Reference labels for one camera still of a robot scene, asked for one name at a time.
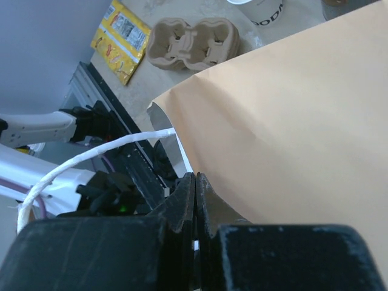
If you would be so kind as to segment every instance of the white cable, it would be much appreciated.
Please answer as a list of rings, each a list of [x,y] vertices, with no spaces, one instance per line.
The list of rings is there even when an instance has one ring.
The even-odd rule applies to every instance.
[[[84,153],[81,153],[75,156],[72,159],[64,162],[63,164],[57,166],[57,168],[53,169],[50,173],[46,174],[39,182],[37,182],[30,190],[30,193],[25,197],[22,206],[19,209],[18,213],[18,233],[27,225],[28,216],[31,211],[32,204],[35,198],[48,186],[52,183],[52,181],[64,171],[74,167],[80,162],[86,161],[87,159],[94,158],[95,156],[102,155],[108,150],[113,150],[117,147],[123,146],[124,144],[129,144],[135,141],[142,141],[144,139],[150,138],[165,138],[170,135],[174,135],[175,130],[171,129],[163,129],[158,130],[156,132],[141,132],[135,133],[133,135],[126,135],[122,138],[116,139],[114,141],[107,142],[105,144],[101,144],[97,147],[94,147]]]

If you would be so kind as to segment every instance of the snack package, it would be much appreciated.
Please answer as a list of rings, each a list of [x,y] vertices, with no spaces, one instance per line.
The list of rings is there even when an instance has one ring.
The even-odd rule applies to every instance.
[[[127,7],[113,0],[91,46],[126,85],[144,56],[150,31]]]

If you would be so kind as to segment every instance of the purple wire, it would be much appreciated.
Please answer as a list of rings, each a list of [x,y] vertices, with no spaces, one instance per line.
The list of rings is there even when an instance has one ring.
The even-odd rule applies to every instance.
[[[95,163],[95,159],[94,159],[94,158],[91,158],[90,161],[92,162],[93,170],[94,170],[95,172],[97,172],[97,166],[96,166],[96,163]]]
[[[23,186],[19,186],[15,183],[12,183],[10,181],[7,181],[7,180],[1,179],[1,178],[0,178],[0,185],[4,186],[6,188],[12,189],[14,191],[20,192],[20,193],[25,193],[26,195],[28,195],[28,193],[30,193],[30,189],[24,188]],[[47,218],[47,210],[46,210],[46,206],[44,204],[42,197],[40,195],[38,195],[35,198],[35,200],[39,205],[39,209],[41,210],[42,218]]]
[[[35,198],[36,202],[39,204],[39,209],[41,210],[41,216],[43,219],[46,219],[47,218],[47,210],[46,210],[46,206],[44,205],[44,201],[42,199],[42,196],[41,195],[38,195],[36,198]]]
[[[85,145],[85,144],[78,144],[77,142],[72,142],[71,144],[75,144],[76,146],[80,146],[80,147],[87,147],[88,149],[92,149],[93,147],[89,146],[89,145]],[[115,170],[115,167],[113,166],[113,164],[109,161],[109,159],[104,155],[100,155],[101,156],[101,159],[108,165],[108,167],[110,167],[110,170],[111,172],[116,172]],[[92,166],[93,166],[93,169],[95,172],[97,172],[97,166],[96,166],[96,163],[94,161],[94,159],[90,159],[91,162],[92,162]]]
[[[101,159],[104,160],[104,162],[110,167],[110,170],[113,173],[116,172],[115,167],[112,165],[112,163],[108,160],[108,158],[105,155],[101,155]]]

